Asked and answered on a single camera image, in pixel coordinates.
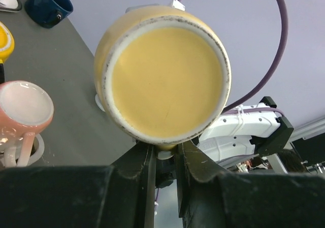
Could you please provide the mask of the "pale yellow ceramic mug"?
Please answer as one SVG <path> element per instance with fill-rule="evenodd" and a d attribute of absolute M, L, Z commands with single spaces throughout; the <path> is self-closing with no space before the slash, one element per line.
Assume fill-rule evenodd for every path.
<path fill-rule="evenodd" d="M 145 6 L 123 14 L 102 36 L 94 84 L 119 128 L 166 151 L 200 135 L 221 115 L 231 66 L 203 21 L 168 6 Z"/>

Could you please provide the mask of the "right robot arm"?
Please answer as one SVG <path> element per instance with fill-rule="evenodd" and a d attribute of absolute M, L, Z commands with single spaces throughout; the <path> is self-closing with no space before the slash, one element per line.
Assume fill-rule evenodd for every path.
<path fill-rule="evenodd" d="M 256 156 L 279 152 L 293 131 L 274 100 L 265 96 L 258 104 L 239 105 L 219 116 L 195 143 L 214 162 L 230 168 Z"/>

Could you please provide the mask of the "navy blue ceramic mug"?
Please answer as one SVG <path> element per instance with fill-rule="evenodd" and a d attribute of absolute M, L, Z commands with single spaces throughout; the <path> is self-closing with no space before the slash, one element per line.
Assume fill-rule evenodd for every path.
<path fill-rule="evenodd" d="M 27 0 L 24 8 L 28 16 L 44 28 L 58 25 L 74 10 L 70 0 Z"/>

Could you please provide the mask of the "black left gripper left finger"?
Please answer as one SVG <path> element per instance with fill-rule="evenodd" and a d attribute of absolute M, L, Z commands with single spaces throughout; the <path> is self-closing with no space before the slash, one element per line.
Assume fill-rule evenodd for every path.
<path fill-rule="evenodd" d="M 109 166 L 1 171 L 1 227 L 153 227 L 154 148 L 137 144 Z"/>

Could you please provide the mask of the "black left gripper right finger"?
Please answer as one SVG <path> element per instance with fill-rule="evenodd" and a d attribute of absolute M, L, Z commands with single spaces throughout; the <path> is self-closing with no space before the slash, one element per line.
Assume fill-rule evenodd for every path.
<path fill-rule="evenodd" d="M 184 227 L 324 227 L 324 179 L 230 172 L 192 142 L 175 154 Z"/>

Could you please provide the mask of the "pink ceramic mug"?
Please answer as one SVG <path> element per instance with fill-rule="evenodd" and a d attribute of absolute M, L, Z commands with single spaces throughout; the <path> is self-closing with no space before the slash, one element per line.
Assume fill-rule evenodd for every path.
<path fill-rule="evenodd" d="M 34 139 L 53 114 L 53 101 L 41 87 L 21 80 L 1 84 L 1 152 L 6 168 L 28 165 Z"/>

